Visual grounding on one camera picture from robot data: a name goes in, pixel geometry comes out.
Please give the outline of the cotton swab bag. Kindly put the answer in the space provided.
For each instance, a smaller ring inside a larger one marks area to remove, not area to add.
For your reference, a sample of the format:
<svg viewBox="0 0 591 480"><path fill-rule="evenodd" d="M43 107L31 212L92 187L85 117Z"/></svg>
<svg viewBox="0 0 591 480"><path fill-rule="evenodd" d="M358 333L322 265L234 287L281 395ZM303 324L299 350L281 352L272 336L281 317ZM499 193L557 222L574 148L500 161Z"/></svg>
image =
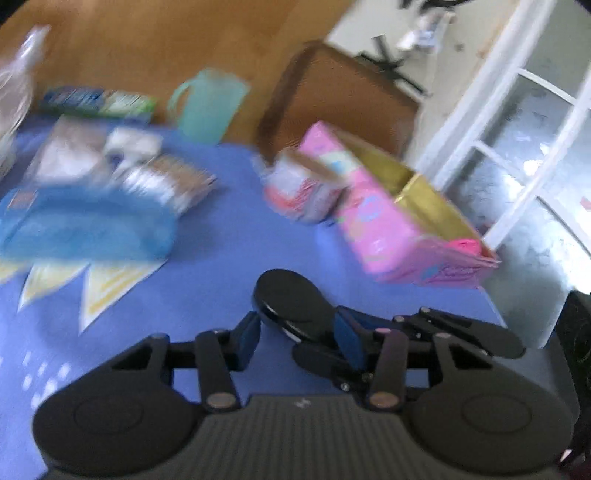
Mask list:
<svg viewBox="0 0 591 480"><path fill-rule="evenodd" d="M182 158L160 155L121 163L114 172L114 181L121 189L147 196L181 216L214 190L217 178Z"/></svg>

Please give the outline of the pink fluffy scrunchie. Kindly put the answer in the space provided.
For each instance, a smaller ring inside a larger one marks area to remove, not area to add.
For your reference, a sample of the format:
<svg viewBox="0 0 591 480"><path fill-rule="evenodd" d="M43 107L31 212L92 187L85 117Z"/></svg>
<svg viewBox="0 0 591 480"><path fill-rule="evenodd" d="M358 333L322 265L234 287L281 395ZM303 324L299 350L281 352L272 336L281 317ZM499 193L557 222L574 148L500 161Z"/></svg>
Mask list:
<svg viewBox="0 0 591 480"><path fill-rule="evenodd" d="M479 257L482 255L481 242L473 238L458 238L451 240L447 246L463 254Z"/></svg>

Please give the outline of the blue face mask pack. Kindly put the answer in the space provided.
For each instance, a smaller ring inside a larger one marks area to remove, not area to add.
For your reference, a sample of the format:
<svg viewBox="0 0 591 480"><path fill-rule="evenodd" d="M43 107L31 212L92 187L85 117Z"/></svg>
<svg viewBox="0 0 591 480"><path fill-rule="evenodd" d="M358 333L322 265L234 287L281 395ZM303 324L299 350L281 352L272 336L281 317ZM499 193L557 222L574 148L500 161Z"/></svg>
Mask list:
<svg viewBox="0 0 591 480"><path fill-rule="evenodd" d="M21 186L1 200L4 259L162 260L176 232L169 207L108 187Z"/></svg>

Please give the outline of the small white box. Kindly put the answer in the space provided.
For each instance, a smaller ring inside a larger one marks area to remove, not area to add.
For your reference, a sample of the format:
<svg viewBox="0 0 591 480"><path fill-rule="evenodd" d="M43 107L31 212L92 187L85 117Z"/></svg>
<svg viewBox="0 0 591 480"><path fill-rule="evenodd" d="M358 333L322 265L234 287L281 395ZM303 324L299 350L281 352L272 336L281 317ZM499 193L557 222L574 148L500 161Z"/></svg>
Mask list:
<svg viewBox="0 0 591 480"><path fill-rule="evenodd" d="M146 130L116 127L106 137L103 153L125 160L144 160L158 155L163 138Z"/></svg>

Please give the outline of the bagged white badge reel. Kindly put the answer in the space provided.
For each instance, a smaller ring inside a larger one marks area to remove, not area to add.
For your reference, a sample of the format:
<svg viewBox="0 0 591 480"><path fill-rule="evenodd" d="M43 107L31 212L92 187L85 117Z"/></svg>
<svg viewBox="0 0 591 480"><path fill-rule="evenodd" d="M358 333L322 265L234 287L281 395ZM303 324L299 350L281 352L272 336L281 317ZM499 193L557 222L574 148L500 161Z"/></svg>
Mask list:
<svg viewBox="0 0 591 480"><path fill-rule="evenodd" d="M61 116L34 155L25 179L46 185L105 180L112 174L104 155L106 139L103 125Z"/></svg>

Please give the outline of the blue patterned tablecloth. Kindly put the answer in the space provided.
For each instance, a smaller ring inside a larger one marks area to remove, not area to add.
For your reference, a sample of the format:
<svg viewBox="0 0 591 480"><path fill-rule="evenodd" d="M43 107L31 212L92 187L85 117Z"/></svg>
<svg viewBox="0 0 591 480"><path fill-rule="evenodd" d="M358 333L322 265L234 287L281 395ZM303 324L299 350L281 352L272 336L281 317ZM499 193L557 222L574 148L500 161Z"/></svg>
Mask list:
<svg viewBox="0 0 591 480"><path fill-rule="evenodd" d="M296 223L263 199L252 151L195 144L164 133L164 145L217 178L214 191L179 222L170 259L89 327L79 325L84 280L27 306L27 274L1 287L1 475L35 479L45 469L31 435L38 405L50 394L153 333L174 342L231 328L252 306L264 271L306 276L335 305L383 318L427 306L490 323L501 318L480 289L386 284L363 272L337 225Z"/></svg>

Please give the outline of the white red paper cup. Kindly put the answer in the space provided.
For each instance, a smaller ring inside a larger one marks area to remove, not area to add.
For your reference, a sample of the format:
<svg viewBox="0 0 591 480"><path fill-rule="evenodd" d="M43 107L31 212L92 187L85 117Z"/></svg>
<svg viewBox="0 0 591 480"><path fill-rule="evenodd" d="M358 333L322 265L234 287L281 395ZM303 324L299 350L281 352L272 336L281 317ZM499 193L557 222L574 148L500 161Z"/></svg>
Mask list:
<svg viewBox="0 0 591 480"><path fill-rule="evenodd" d="M329 217L345 190L342 176L294 148L277 153L263 180L264 197L274 211L312 224Z"/></svg>

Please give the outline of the pink macaron biscuit tin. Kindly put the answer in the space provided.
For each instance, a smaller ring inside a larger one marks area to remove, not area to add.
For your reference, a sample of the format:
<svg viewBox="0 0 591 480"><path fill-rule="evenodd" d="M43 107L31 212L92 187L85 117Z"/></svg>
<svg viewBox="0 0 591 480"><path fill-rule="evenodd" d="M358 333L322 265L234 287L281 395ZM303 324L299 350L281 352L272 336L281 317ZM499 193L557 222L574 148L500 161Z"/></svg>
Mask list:
<svg viewBox="0 0 591 480"><path fill-rule="evenodd" d="M298 149L346 181L335 221L363 269L381 282L476 288L500 262L460 210L386 151L324 122ZM447 246L481 242L479 257Z"/></svg>

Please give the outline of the brown woven tray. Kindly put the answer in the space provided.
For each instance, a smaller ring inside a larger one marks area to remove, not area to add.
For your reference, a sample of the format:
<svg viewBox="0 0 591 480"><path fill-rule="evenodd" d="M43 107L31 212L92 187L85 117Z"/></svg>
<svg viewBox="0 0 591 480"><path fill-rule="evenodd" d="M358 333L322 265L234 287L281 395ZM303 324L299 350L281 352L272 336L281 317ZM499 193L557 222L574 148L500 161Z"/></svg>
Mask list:
<svg viewBox="0 0 591 480"><path fill-rule="evenodd" d="M318 121L397 156L413 137L419 103L364 60L321 41L290 59L254 136L267 161L300 143Z"/></svg>

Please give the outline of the teal plastic mug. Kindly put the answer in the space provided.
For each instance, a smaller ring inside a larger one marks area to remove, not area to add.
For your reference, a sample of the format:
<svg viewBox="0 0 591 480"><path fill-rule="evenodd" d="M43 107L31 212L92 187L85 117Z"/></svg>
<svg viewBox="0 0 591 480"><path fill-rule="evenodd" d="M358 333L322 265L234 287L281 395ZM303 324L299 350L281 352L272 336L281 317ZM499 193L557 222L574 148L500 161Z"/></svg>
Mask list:
<svg viewBox="0 0 591 480"><path fill-rule="evenodd" d="M205 68L174 90L167 102L167 115L190 140L216 145L249 91L250 84L242 78Z"/></svg>

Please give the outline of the white framed glass door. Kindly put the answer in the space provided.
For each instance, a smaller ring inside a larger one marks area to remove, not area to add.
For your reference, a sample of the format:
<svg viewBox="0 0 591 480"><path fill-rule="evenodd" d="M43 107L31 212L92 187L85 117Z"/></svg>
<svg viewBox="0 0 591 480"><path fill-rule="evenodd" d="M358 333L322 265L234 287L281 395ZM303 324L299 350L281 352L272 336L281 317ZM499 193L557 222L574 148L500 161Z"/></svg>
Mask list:
<svg viewBox="0 0 591 480"><path fill-rule="evenodd" d="M590 289L590 11L520 1L455 111L414 165L501 260L485 287L530 347Z"/></svg>

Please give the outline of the white power strip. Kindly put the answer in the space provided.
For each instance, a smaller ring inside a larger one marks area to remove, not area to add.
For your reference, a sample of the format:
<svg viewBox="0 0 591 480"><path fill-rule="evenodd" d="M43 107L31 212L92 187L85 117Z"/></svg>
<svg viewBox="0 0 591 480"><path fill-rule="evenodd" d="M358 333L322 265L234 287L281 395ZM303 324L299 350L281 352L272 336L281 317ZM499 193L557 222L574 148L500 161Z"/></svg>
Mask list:
<svg viewBox="0 0 591 480"><path fill-rule="evenodd" d="M453 7L430 6L421 10L414 23L396 44L399 52L436 52L443 42L449 24L456 17Z"/></svg>

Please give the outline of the wood pattern board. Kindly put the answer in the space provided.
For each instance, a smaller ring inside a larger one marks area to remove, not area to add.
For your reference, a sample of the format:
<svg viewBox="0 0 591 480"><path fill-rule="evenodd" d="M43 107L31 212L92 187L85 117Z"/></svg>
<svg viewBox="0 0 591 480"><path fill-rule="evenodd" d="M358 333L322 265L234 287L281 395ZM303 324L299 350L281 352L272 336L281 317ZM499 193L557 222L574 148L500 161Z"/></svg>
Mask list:
<svg viewBox="0 0 591 480"><path fill-rule="evenodd" d="M42 87L82 85L155 97L166 119L173 91L205 67L249 82L225 134L250 143L290 58L322 40L349 1L27 1L1 27L10 56L35 25L48 25Z"/></svg>

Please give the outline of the toothpaste box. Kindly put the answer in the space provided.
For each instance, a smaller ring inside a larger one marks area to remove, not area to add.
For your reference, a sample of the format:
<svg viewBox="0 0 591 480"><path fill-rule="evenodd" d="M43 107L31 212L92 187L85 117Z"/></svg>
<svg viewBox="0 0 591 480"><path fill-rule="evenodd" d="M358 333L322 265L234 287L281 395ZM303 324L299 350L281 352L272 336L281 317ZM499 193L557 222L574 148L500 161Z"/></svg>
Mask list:
<svg viewBox="0 0 591 480"><path fill-rule="evenodd" d="M94 87L51 88L39 101L39 108L45 112L142 123L151 121L155 107L156 101L146 95Z"/></svg>

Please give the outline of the bagged plastic lids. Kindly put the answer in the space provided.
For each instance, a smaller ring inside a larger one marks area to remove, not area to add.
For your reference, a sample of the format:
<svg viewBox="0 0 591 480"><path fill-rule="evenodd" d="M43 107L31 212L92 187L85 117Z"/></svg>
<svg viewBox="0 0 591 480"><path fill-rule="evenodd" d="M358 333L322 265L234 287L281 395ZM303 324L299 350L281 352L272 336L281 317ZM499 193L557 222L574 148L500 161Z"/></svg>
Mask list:
<svg viewBox="0 0 591 480"><path fill-rule="evenodd" d="M33 27L16 53L1 60L1 178L15 163L14 138L34 99L32 70L44 57L45 39L50 29L49 25Z"/></svg>

